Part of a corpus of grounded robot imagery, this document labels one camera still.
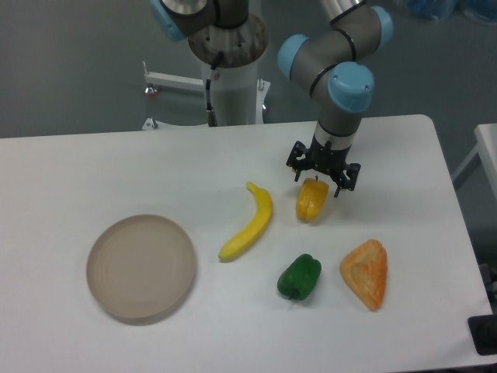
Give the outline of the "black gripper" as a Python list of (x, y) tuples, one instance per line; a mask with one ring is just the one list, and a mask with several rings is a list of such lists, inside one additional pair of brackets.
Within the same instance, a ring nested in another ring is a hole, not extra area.
[(286, 166), (295, 174), (297, 182), (303, 171), (313, 169), (329, 175), (336, 184), (333, 197), (338, 197), (343, 190), (354, 191), (361, 169), (359, 163), (348, 163), (346, 157), (351, 146), (344, 149), (333, 149), (329, 141), (323, 145), (314, 136), (310, 150), (300, 141), (296, 141), (288, 155)]

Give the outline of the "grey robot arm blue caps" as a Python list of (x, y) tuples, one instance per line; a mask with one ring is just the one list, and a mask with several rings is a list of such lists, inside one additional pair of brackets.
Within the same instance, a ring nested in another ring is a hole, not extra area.
[[(296, 34), (280, 47), (277, 64), (320, 108), (312, 142), (297, 142), (287, 165), (295, 173), (314, 170), (338, 190), (354, 190), (360, 165), (346, 157), (374, 93), (374, 76), (360, 59), (393, 37), (390, 15), (365, 1), (324, 1), (330, 28), (315, 38)], [(211, 127), (249, 124), (255, 101), (243, 99), (242, 71), (264, 55), (269, 35), (247, 1), (153, 1), (162, 32), (186, 40), (206, 68), (202, 91)]]

